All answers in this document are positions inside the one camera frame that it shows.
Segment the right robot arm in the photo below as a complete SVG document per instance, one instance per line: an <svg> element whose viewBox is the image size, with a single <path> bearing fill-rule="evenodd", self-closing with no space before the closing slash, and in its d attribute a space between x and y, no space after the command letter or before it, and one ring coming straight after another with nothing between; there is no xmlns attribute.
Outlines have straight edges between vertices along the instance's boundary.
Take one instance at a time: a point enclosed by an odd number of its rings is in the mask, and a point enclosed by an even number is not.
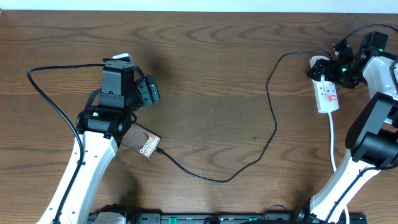
<svg viewBox="0 0 398 224"><path fill-rule="evenodd" d="M388 36L381 32L364 35L358 53L346 39L333 50L336 60L323 56L310 59L307 76L316 91L318 111L330 114L337 101L335 85L368 86L369 103L351 125L345 139L346 152L324 188L315 194L297 220L307 223L338 223L343 210L361 187L382 170L397 168L397 55L385 50Z"/></svg>

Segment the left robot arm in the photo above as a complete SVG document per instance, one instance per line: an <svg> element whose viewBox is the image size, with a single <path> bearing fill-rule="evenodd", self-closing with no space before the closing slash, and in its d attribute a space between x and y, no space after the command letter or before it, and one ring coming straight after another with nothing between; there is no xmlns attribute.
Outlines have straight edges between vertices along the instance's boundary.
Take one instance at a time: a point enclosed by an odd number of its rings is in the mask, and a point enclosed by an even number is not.
<svg viewBox="0 0 398 224"><path fill-rule="evenodd" d="M160 100L152 75L145 76L131 55L106 58L102 86L91 93L76 124L67 168L40 223L86 223L105 170L120 145L151 158L162 138L136 123L135 112Z"/></svg>

